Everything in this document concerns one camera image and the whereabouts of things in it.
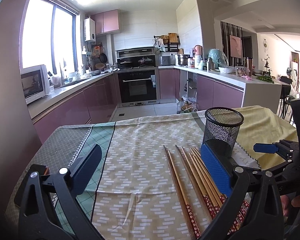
wooden cutting board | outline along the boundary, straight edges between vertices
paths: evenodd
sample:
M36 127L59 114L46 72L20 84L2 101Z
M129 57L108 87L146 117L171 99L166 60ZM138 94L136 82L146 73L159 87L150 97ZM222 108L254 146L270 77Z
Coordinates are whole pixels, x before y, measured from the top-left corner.
M169 42L179 43L179 39L176 33L169 33Z

microwave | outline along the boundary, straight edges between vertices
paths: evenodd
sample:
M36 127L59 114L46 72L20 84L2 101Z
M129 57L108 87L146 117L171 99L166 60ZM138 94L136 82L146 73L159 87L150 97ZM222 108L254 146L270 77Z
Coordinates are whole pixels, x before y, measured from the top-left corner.
M23 94L26 103L29 104L50 93L47 68L38 65L20 70Z

metal bolt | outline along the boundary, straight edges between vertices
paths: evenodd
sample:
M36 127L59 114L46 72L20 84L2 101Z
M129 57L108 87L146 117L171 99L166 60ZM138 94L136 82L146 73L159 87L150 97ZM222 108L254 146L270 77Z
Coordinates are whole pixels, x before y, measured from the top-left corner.
M243 168L238 166L234 169L237 173L243 173Z
M68 172L68 168L61 168L60 170L59 170L59 173L60 174L66 174Z
M266 171L266 176L267 177L272 177L272 172L271 171Z
M38 173L36 171L34 171L30 174L31 178L35 178L36 176L38 176Z

green vegetable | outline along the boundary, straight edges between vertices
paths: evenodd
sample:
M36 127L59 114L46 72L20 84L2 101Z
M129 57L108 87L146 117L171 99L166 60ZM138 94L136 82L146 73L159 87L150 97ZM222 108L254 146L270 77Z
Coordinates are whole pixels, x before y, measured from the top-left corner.
M273 83L273 80L271 77L269 76L260 76L260 77L257 77L258 80L261 80L261 81L264 81L264 82L269 82L269 83Z

wire mesh cup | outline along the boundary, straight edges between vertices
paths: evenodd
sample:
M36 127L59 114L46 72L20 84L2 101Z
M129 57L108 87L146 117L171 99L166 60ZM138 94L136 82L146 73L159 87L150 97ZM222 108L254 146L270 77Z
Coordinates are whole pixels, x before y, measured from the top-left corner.
M206 126L202 144L209 142L218 154L230 158L243 123L243 115L225 107L209 108L204 115Z

